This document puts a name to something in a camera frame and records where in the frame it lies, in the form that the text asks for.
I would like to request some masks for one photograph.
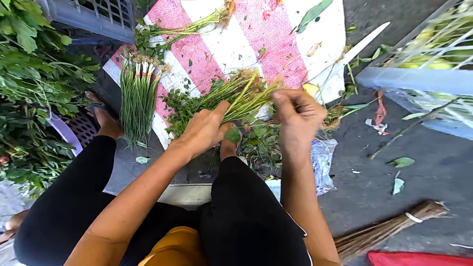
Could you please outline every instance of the foot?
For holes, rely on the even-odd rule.
[[[230,126],[230,130],[236,127],[237,125],[232,123]],[[222,144],[220,145],[220,161],[223,161],[225,160],[225,158],[230,157],[230,156],[236,156],[237,154],[236,152],[238,148],[240,147],[241,140],[243,139],[243,133],[240,130],[238,132],[240,133],[240,142],[233,143],[227,139],[222,140]]]
[[[86,97],[92,101],[104,105],[100,98],[92,91],[86,91]],[[124,133],[120,127],[120,123],[113,118],[106,110],[95,107],[94,108],[95,118],[100,125],[100,130],[97,135],[109,136],[114,139],[118,139],[124,136]]]

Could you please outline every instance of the fingernail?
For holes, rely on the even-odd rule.
[[[282,95],[281,95],[281,93],[279,93],[279,92],[273,92],[273,93],[272,93],[272,98],[275,99],[275,100],[281,98],[281,96],[282,96]]]

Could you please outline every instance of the left hand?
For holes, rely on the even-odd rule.
[[[191,159],[217,145],[230,128],[230,122],[221,124],[230,104],[221,101],[215,110],[202,110],[196,113],[187,124],[184,133],[172,141],[169,149],[183,149],[189,152]]]

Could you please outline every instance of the gray plastic crate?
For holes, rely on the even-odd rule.
[[[92,33],[134,43],[134,18],[130,0],[36,0],[44,15]]]

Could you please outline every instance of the red and white striped mat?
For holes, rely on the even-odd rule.
[[[184,79],[189,79],[189,91],[199,96],[209,91],[214,78],[228,78],[228,74],[242,68],[257,68],[269,82],[283,76],[285,85],[299,89],[309,79],[330,66],[342,54],[345,46],[345,25],[342,0],[333,3],[320,15],[318,22],[310,22],[306,30],[291,31],[305,13],[320,1],[307,0],[236,0],[236,10],[227,28],[209,25],[204,34],[190,35],[172,45],[165,52],[164,61],[172,70],[158,85],[158,96],[171,89],[185,91]],[[144,18],[149,25],[176,28],[192,23],[223,6],[223,0],[159,0]],[[322,42],[312,56],[309,51]],[[265,48],[263,56],[259,51]],[[105,64],[107,73],[120,84],[122,57],[119,49]],[[311,81],[320,84],[324,80]],[[334,76],[316,95],[317,100],[330,102],[344,89],[343,71]],[[170,143],[165,128],[165,104],[156,100],[153,130],[166,149]]]

